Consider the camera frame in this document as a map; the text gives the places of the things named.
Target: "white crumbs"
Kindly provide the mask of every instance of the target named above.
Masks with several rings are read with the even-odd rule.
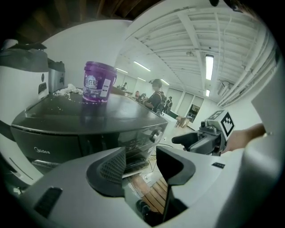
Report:
[[[64,95],[67,95],[67,96],[70,97],[70,92],[76,93],[76,94],[80,94],[80,95],[83,94],[83,90],[76,88],[76,87],[75,87],[74,85],[72,85],[72,84],[68,84],[67,88],[58,90],[58,91],[54,92],[53,94],[54,94],[55,96],[64,96]]]

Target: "black shoe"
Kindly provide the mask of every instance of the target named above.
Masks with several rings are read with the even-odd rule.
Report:
[[[141,199],[137,201],[136,206],[137,206],[137,210],[143,216],[147,215],[151,211],[151,208],[146,204],[146,202],[144,202]]]

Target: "gray container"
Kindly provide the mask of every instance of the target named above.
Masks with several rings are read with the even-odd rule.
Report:
[[[56,90],[64,87],[65,67],[63,62],[55,62],[48,60],[49,64],[49,92],[53,93]]]

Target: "black appliance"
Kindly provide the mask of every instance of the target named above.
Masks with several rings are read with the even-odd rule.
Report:
[[[21,112],[12,134],[27,159],[43,174],[66,161],[125,147],[130,174],[148,166],[148,157],[168,122],[124,96],[110,94],[105,104],[82,95],[49,94]]]

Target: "bucket lid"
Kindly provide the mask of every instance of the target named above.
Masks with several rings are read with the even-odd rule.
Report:
[[[96,67],[103,68],[103,69],[106,69],[108,71],[113,71],[114,73],[117,73],[116,68],[114,68],[114,67],[112,67],[110,65],[101,63],[101,62],[88,61],[88,62],[86,62],[86,65],[94,65]]]

